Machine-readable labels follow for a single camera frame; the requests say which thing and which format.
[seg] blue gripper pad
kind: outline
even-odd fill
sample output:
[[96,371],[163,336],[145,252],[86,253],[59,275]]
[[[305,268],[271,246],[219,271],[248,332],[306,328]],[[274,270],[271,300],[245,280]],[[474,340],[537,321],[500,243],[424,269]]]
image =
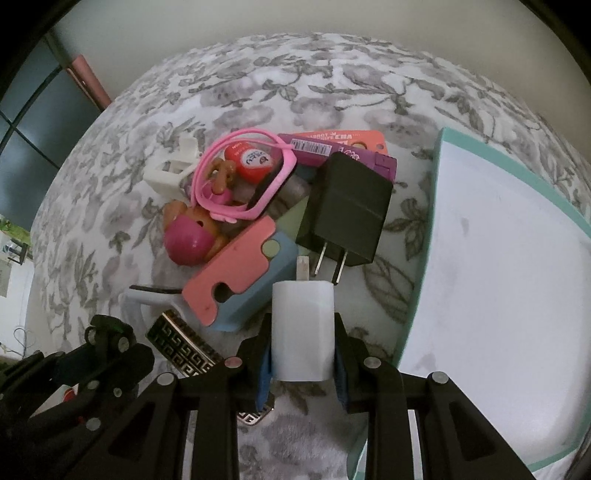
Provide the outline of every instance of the blue gripper pad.
[[273,284],[295,280],[298,247],[286,234],[276,232],[268,240],[279,242],[279,253],[269,262],[269,270],[244,293],[233,294],[217,303],[217,316],[209,328],[221,332],[236,332],[273,297]]
[[261,365],[261,372],[259,373],[259,384],[256,393],[256,411],[262,411],[267,398],[269,397],[269,390],[271,389],[271,344],[267,347],[265,358]]
[[345,365],[343,364],[343,357],[340,354],[339,346],[335,348],[335,387],[336,396],[339,399],[339,403],[346,410],[349,405],[349,395],[347,394],[347,373],[345,371]]

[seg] white plastic piece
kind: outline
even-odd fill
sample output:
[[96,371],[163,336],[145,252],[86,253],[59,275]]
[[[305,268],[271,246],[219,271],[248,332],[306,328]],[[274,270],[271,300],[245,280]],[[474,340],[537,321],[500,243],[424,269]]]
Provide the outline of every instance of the white plastic piece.
[[[185,301],[183,296],[178,293],[160,293],[157,291],[137,290],[135,288],[128,288],[124,292],[122,299],[121,310],[124,321],[134,327],[135,330],[140,330],[138,327],[146,325],[144,316],[142,314],[141,306],[150,305],[155,307],[163,307],[165,309],[174,309],[178,312],[180,317],[193,329],[198,329],[201,322],[197,319],[189,304]],[[136,331],[138,337],[147,333]]]
[[273,285],[271,362],[285,382],[333,377],[335,290],[329,281],[288,280]]
[[[179,152],[174,158],[167,158],[152,166],[146,166],[144,180],[163,197],[187,202],[187,196],[180,185],[197,168],[199,149],[197,139],[193,137],[180,137],[178,146]],[[170,162],[168,171],[163,170],[166,162]]]

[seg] floral bedsheet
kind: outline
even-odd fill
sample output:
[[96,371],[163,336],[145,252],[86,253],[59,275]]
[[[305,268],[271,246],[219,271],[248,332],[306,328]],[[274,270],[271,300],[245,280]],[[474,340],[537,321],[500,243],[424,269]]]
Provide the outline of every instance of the floral bedsheet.
[[[384,133],[398,174],[378,255],[371,265],[347,268],[336,289],[349,332],[383,359],[392,358],[407,321],[440,128],[466,132],[525,164],[591,218],[589,163],[523,101],[446,60],[338,34],[255,35],[194,49],[154,66],[101,114],[41,205],[32,231],[35,269],[56,349],[79,346],[95,313],[120,315],[129,285],[177,287],[191,276],[163,248],[166,200],[142,181],[145,165],[177,151],[180,135],[194,136],[203,151],[233,129],[254,126]],[[134,325],[139,339],[145,322]],[[253,319],[237,334],[199,333],[229,356],[257,326]],[[166,370],[174,368],[158,356],[144,385]],[[329,383],[277,383],[273,392],[275,410],[240,428],[242,478],[344,478],[366,418],[335,406]]]

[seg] screw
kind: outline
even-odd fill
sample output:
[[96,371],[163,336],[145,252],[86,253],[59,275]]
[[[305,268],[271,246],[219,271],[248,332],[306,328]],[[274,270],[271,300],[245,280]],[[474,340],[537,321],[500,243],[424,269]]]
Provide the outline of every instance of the screw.
[[382,361],[379,358],[375,358],[374,356],[369,356],[363,360],[363,364],[367,368],[377,368],[382,364]]
[[162,375],[159,375],[156,381],[158,382],[158,385],[165,387],[166,385],[170,385],[172,382],[174,382],[174,379],[175,376],[172,373],[166,372]]
[[88,343],[91,345],[96,344],[96,328],[88,331]]
[[447,376],[447,374],[445,374],[443,372],[433,372],[431,374],[431,377],[435,383],[438,383],[440,385],[445,385],[447,383],[447,381],[449,380],[449,377]]
[[228,368],[238,368],[242,365],[242,358],[238,356],[230,356],[226,358],[223,364]]
[[86,428],[89,429],[91,432],[95,432],[100,429],[100,419],[97,417],[92,417],[88,419],[86,422]]
[[277,240],[267,240],[261,247],[262,254],[269,259],[276,257],[280,250],[281,245]]
[[119,351],[121,353],[127,351],[127,349],[129,348],[129,340],[127,339],[127,337],[121,337],[119,339],[119,343],[117,344],[117,348],[119,349]]

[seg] metal prong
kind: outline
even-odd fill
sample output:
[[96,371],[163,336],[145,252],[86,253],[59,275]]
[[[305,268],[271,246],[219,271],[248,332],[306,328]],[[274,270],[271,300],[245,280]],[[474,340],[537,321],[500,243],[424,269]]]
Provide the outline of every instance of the metal prong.
[[309,280],[310,279],[310,257],[300,255],[297,258],[295,266],[295,279],[296,280]]
[[318,260],[316,261],[316,265],[314,266],[314,273],[312,273],[312,276],[315,277],[316,275],[318,275],[318,272],[320,271],[320,264],[322,263],[322,259],[324,258],[324,252],[326,252],[326,247],[328,246],[328,242],[324,242],[324,246],[322,247],[322,252],[320,252],[320,256],[318,257]]
[[345,261],[347,260],[347,250],[343,250],[339,255],[339,261],[336,263],[335,273],[333,274],[333,285],[338,285],[340,276],[343,274]]

